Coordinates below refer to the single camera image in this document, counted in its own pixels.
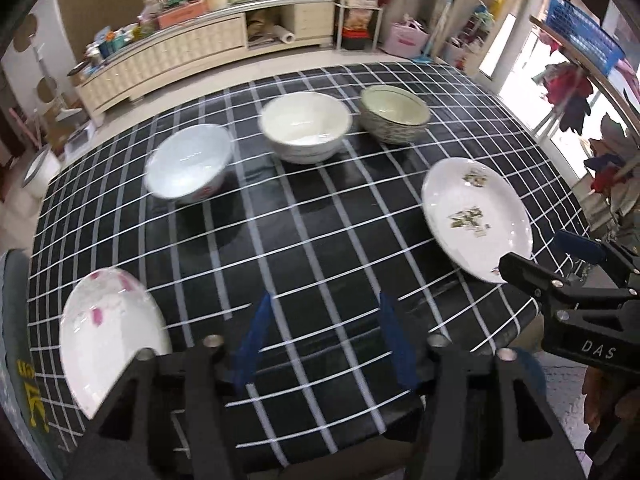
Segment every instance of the patterned bowl exterior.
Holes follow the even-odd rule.
[[[369,110],[362,101],[358,101],[360,110],[360,124],[371,135],[387,144],[407,144],[415,139],[418,133],[423,132],[427,123],[407,125],[398,124],[381,117]]]

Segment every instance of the cream bowl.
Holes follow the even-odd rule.
[[[279,158],[315,164],[340,148],[351,127],[351,114],[343,102],[329,95],[295,92],[270,101],[258,126]]]
[[[431,111],[422,99],[395,86],[365,88],[358,108],[364,129],[389,144],[411,142],[431,119]]]
[[[232,140],[218,124],[196,124],[174,133],[145,167],[145,187],[153,196],[194,203],[213,195],[225,179]]]

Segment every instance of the bowl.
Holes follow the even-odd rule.
[[[293,164],[315,164],[340,148],[351,127],[351,113],[329,95],[295,92],[270,101],[258,126],[279,158]]]
[[[197,124],[163,141],[146,163],[145,187],[153,196],[195,203],[213,195],[225,179],[232,141],[218,124]]]
[[[364,129],[389,144],[411,142],[431,119],[431,111],[422,99],[395,86],[365,88],[358,108]]]
[[[60,319],[60,360],[88,418],[138,350],[171,353],[165,325],[153,297],[122,269],[94,270],[75,286]]]

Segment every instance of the pink bag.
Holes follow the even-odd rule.
[[[428,39],[429,35],[422,30],[420,23],[407,19],[404,23],[391,25],[389,37],[386,38],[382,50],[392,56],[411,59],[420,56]]]

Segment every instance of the white oval plate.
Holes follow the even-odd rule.
[[[468,158],[445,158],[422,184],[422,210],[449,258],[476,278],[505,283],[498,272],[506,253],[531,257],[527,210],[499,174]]]
[[[154,299],[124,270],[94,270],[76,285],[60,320],[60,358],[69,389],[88,418],[138,350],[171,352],[164,327]]]

